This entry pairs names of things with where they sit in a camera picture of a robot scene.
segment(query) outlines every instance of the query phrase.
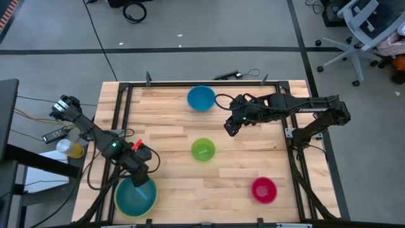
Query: pink object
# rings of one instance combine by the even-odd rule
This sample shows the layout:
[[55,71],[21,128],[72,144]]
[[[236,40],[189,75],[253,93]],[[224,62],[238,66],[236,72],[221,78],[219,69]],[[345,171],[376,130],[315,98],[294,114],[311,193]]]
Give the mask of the pink object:
[[277,186],[267,177],[255,179],[251,186],[253,198],[262,204],[272,203],[277,197]]

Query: green bowl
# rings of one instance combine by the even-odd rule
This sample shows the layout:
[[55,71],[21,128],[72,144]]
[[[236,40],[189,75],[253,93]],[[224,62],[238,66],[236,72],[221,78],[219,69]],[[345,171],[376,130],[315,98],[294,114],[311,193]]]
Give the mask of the green bowl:
[[157,198],[158,189],[152,179],[140,187],[134,187],[131,178],[125,178],[116,188],[114,204],[125,216],[137,218],[149,213]]
[[209,139],[197,139],[191,146],[192,156],[200,162],[209,161],[215,154],[215,146]]

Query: blue bowl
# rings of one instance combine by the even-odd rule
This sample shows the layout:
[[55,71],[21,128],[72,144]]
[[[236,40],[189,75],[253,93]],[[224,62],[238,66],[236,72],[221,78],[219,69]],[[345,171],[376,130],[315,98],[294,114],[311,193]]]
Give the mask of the blue bowl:
[[140,187],[134,187],[131,178],[125,178],[116,188],[114,203],[122,214],[137,218],[149,213],[157,198],[158,190],[152,179]]
[[207,111],[215,103],[215,92],[205,85],[195,86],[189,91],[187,102],[196,111]]

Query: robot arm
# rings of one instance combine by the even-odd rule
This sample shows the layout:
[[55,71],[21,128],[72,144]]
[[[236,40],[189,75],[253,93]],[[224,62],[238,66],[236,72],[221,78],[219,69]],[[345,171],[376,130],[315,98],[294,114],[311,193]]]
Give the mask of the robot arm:
[[224,128],[230,136],[235,136],[242,125],[256,125],[286,118],[293,113],[318,113],[319,117],[303,129],[292,132],[293,144],[308,143],[311,137],[326,130],[331,125],[345,125],[351,116],[344,102],[338,96],[327,98],[295,98],[290,94],[274,93],[261,97],[239,94],[229,104],[232,115]]
[[134,145],[115,133],[100,129],[82,114],[80,101],[77,98],[63,95],[52,107],[49,115],[57,120],[69,121],[76,125],[81,131],[80,137],[85,140],[92,139],[103,157],[113,160],[116,165],[131,174],[132,184],[135,187],[149,180],[147,175],[149,167],[145,162],[151,159],[151,150],[141,141]]

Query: wooden tabletop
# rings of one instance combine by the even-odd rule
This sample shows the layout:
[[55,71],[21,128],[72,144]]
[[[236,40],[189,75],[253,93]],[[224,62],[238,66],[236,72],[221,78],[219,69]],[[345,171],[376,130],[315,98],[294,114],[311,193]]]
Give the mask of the wooden tabletop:
[[[303,80],[291,80],[293,96],[308,97]],[[132,91],[128,128],[135,131],[128,141],[142,139],[161,157],[158,171],[150,174],[158,187],[154,209],[142,218],[128,218],[115,211],[114,224],[144,224],[152,219],[155,224],[253,223],[257,218],[265,222],[298,222],[298,212],[292,176],[287,157],[284,130],[281,121],[243,126],[235,137],[229,137],[223,124],[229,111],[212,107],[207,112],[196,112],[187,105],[191,87],[136,87]],[[213,86],[215,93],[233,97],[248,92],[263,96],[275,92],[272,86]],[[101,89],[95,123],[102,129],[111,129],[118,82],[105,82]],[[124,94],[121,107],[125,104]],[[223,106],[229,99],[218,98]],[[123,108],[118,126],[122,125]],[[310,113],[298,114],[300,127],[313,121]],[[191,144],[201,137],[215,144],[216,152],[206,163],[195,161],[190,153]],[[322,148],[321,141],[311,144]],[[304,150],[313,191],[335,215],[339,209],[332,187],[325,154],[316,148]],[[92,156],[89,146],[85,165]],[[94,161],[90,181],[99,186],[103,175],[104,158]],[[157,158],[148,161],[154,169]],[[269,205],[257,203],[250,194],[252,181],[257,177],[271,178],[278,189],[276,200]],[[303,190],[306,216],[308,202]],[[90,207],[98,192],[91,190],[82,179],[72,220],[79,219]],[[110,195],[106,197],[103,219],[107,219]]]

